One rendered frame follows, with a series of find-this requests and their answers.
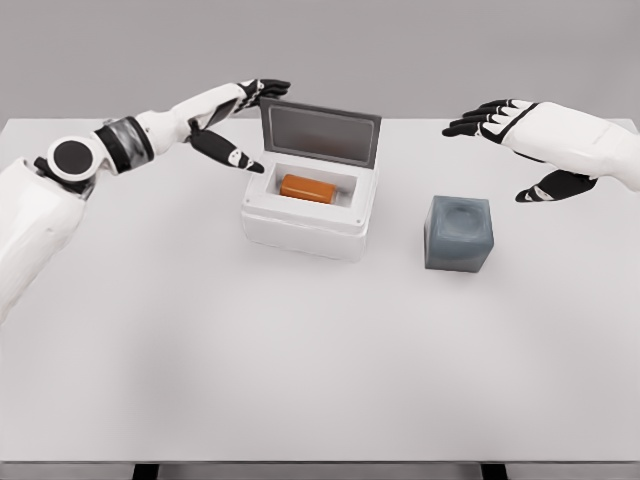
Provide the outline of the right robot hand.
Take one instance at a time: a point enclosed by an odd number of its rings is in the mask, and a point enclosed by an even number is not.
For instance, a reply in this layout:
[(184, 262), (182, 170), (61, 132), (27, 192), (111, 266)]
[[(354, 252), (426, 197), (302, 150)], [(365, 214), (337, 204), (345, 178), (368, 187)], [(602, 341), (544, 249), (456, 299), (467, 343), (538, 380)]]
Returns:
[(556, 202), (592, 190), (606, 173), (595, 147), (612, 124), (553, 102), (500, 99), (484, 103), (453, 120), (445, 137), (481, 137), (554, 170), (520, 191), (518, 203)]

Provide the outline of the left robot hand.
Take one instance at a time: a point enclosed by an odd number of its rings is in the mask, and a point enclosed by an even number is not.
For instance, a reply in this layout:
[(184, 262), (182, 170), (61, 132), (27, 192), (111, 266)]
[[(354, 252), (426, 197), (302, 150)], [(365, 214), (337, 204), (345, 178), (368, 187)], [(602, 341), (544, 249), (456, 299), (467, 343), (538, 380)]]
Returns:
[(210, 128), (233, 114), (257, 107), (263, 98), (281, 98), (290, 87), (289, 81), (278, 79), (227, 83), (185, 100), (173, 111), (186, 122), (185, 141), (194, 150), (222, 165), (262, 174), (265, 171), (262, 164)]

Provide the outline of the grey-framed cooler box lid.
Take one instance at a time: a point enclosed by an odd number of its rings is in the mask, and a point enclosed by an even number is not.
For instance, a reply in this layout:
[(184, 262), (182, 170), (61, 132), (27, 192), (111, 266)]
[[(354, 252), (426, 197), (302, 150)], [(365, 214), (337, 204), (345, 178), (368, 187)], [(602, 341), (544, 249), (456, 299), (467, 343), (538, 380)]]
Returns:
[(374, 169), (382, 118), (328, 107), (264, 98), (264, 149)]

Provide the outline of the orange can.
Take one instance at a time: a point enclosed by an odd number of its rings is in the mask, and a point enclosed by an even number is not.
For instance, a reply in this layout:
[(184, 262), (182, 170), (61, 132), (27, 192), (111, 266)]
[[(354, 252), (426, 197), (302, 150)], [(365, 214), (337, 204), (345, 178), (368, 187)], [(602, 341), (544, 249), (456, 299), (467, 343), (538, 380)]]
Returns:
[(336, 194), (336, 186), (307, 177), (287, 174), (281, 181), (279, 194), (288, 198), (332, 204)]

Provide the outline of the grey cube block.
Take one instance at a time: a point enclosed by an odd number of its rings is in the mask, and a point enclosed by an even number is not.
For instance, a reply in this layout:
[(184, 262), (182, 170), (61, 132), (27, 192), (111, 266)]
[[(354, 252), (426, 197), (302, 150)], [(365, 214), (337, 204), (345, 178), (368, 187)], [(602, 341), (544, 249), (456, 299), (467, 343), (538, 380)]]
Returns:
[(487, 199), (433, 197), (424, 224), (426, 269), (478, 273), (493, 247)]

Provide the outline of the white cooler box body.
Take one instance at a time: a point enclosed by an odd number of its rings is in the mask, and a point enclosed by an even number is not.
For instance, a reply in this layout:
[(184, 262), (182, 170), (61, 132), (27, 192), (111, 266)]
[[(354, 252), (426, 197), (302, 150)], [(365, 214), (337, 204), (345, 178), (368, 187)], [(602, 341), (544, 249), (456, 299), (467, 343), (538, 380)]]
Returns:
[[(265, 172), (250, 177), (241, 203), (249, 240), (339, 260), (362, 258), (379, 177), (376, 168), (273, 152), (265, 152), (261, 162)], [(282, 196), (281, 182), (288, 174), (334, 185), (334, 202)]]

